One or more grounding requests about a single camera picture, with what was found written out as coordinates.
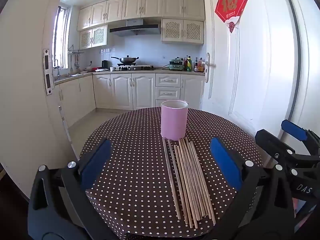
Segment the lower kitchen cabinets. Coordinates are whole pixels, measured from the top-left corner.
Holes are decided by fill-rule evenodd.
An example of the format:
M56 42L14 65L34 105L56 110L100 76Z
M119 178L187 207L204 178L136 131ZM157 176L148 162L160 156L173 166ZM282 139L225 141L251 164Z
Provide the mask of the lower kitchen cabinets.
M176 99L199 109L204 75L160 70L87 73L57 81L56 86L70 128L95 109L131 111Z

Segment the kitchen window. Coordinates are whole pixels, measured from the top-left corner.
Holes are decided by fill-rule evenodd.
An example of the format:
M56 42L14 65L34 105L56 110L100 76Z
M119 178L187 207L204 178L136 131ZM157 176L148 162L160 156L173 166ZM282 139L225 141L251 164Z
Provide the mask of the kitchen window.
M68 8L58 6L53 31L53 66L65 69L66 67L66 38L67 38Z

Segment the upper kitchen cabinets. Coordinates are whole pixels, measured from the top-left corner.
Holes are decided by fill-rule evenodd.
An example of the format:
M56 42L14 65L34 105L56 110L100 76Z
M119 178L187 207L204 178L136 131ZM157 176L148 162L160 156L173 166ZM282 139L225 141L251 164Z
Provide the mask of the upper kitchen cabinets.
M204 0L106 0L80 9L80 49L108 44L110 28L143 19L161 26L161 41L204 43Z

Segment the brown polka dot tablecloth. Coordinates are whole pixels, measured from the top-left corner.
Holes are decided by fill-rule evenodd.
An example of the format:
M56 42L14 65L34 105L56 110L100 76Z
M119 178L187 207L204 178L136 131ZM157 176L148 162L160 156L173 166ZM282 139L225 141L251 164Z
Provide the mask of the brown polka dot tablecloth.
M120 114L100 125L85 142L82 157L102 140L111 142L112 155L86 194L120 239L198 239L212 230L236 196L210 152L214 137L243 158L262 165L254 140L218 115L190 109L186 136L194 143L215 215L215 220L200 220L197 229L176 216L168 176L172 161L162 142L160 108Z

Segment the white door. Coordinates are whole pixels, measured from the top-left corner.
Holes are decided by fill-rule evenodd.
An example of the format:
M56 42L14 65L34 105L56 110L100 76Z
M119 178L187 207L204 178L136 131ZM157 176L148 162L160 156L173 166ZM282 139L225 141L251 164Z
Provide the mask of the white door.
M204 0L206 53L214 57L213 83L204 84L202 110L250 136L265 129L281 138L297 85L297 29L291 0L248 0L232 33Z

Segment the orange oil bottle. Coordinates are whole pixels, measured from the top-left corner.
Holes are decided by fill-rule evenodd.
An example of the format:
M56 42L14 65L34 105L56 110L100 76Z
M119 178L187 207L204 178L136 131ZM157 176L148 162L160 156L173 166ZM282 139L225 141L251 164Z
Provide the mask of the orange oil bottle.
M197 70L198 72L204 72L204 64L203 64L203 58L200 58L198 60L198 63L197 63Z

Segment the pink cylindrical cup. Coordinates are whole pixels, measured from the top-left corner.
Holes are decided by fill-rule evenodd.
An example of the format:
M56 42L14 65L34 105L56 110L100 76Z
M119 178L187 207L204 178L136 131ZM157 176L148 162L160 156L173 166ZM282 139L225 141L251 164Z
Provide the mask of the pink cylindrical cup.
M167 100L161 104L161 136L172 141L185 137L189 104Z

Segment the dark sauce bottle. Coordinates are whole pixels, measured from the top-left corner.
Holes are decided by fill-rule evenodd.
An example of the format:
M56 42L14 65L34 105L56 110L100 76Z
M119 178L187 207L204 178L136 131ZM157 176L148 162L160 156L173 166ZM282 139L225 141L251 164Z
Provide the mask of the dark sauce bottle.
M198 72L198 58L195 58L195 62L194 62L194 72Z

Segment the green yellow bottle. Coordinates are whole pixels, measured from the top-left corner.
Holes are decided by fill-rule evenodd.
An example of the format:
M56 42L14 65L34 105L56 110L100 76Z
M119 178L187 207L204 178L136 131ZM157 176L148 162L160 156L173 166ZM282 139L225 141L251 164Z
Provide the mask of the green yellow bottle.
M187 71L188 72L192 71L192 60L190 56L188 56L188 59L187 59Z

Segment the sink faucet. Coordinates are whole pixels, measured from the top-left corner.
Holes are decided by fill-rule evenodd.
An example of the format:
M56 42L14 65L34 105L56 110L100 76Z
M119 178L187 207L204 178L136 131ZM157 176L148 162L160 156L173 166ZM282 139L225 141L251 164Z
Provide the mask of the sink faucet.
M56 80L59 80L60 79L60 66L59 66L58 59L54 60L53 70L56 71Z

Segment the black kettle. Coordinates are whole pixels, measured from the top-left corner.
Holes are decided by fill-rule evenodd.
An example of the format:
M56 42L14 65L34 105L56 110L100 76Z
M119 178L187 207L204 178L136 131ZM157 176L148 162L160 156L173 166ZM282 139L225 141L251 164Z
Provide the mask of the black kettle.
M108 61L107 61L107 60L103 60L103 61L101 62L101 67L102 67L103 69L108 69Z

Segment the green electric cooker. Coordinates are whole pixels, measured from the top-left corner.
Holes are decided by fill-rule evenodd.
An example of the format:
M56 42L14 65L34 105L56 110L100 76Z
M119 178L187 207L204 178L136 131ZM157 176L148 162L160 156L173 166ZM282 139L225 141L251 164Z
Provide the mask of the green electric cooker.
M169 61L169 69L170 70L183 70L184 69L184 63L183 60L179 57L176 57L173 60Z

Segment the gas stove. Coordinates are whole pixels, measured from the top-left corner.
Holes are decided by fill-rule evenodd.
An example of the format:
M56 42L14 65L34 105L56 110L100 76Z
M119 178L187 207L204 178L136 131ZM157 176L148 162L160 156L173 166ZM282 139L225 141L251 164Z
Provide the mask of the gas stove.
M119 64L117 67L111 67L111 72L116 71L141 71L141 70L155 70L154 66L138 66L138 65L123 65Z

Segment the black wok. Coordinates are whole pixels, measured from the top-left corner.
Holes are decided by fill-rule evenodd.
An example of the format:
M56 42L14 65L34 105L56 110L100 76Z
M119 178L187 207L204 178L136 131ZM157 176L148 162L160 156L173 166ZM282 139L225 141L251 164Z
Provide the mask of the black wok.
M139 59L139 57L129 57L129 55L120 58L112 56L112 58L118 59L122 64L133 64Z

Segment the black range hood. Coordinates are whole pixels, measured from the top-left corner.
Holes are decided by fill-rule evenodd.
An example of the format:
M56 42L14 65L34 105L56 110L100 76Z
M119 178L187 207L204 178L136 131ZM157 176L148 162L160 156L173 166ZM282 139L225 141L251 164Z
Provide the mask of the black range hood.
M116 36L160 35L161 26L145 23L143 19L127 20L124 27L110 28L109 33Z

